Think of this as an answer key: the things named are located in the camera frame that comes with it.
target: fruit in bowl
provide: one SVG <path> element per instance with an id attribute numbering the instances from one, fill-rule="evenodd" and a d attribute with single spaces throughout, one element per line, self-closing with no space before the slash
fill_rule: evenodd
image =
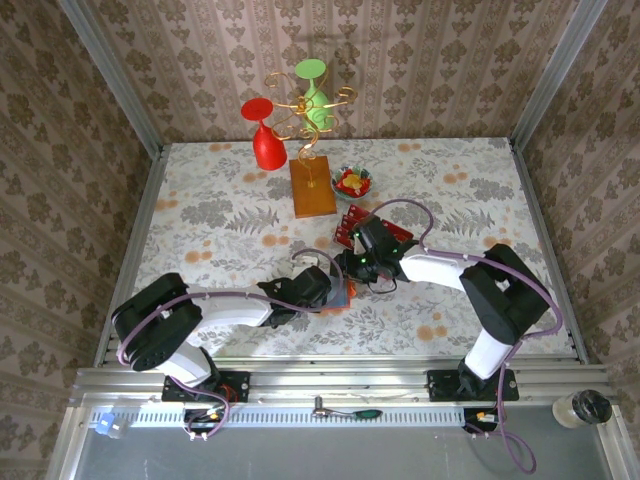
<path id="1" fill-rule="evenodd" d="M 345 200 L 364 198 L 373 186 L 373 179 L 366 168 L 346 165 L 331 176 L 331 188 L 336 195 Z"/>

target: table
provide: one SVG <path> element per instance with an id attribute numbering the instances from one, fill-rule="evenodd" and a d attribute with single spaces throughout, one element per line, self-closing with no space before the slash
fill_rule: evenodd
<path id="1" fill-rule="evenodd" d="M 294 158 L 300 144 L 286 144 Z M 374 190 L 358 205 L 372 208 L 397 197 L 422 201 L 436 216 L 428 245 L 481 253 L 495 242 L 507 243 L 552 290 L 506 139 L 321 140 L 316 150 L 328 156 L 331 169 L 359 164 L 372 173 Z M 331 238 L 348 205 L 338 200 L 336 215 L 296 219 L 289 169 L 259 170 L 250 142 L 174 144 L 135 291 L 170 271 L 187 283 L 211 287 L 244 287 L 290 275 L 290 256 L 304 247 L 339 253 L 342 247 Z M 413 206 L 394 204 L 380 216 L 416 236 L 427 224 Z M 327 268 L 327 262 L 321 266 Z M 537 327 L 553 322 L 547 313 Z M 347 311 L 303 315 L 276 330 L 210 328 L 189 341 L 218 357 L 462 356 L 480 329 L 463 292 L 401 283 L 387 295 L 359 286 Z M 527 342 L 521 353 L 575 357 L 564 329 Z"/>

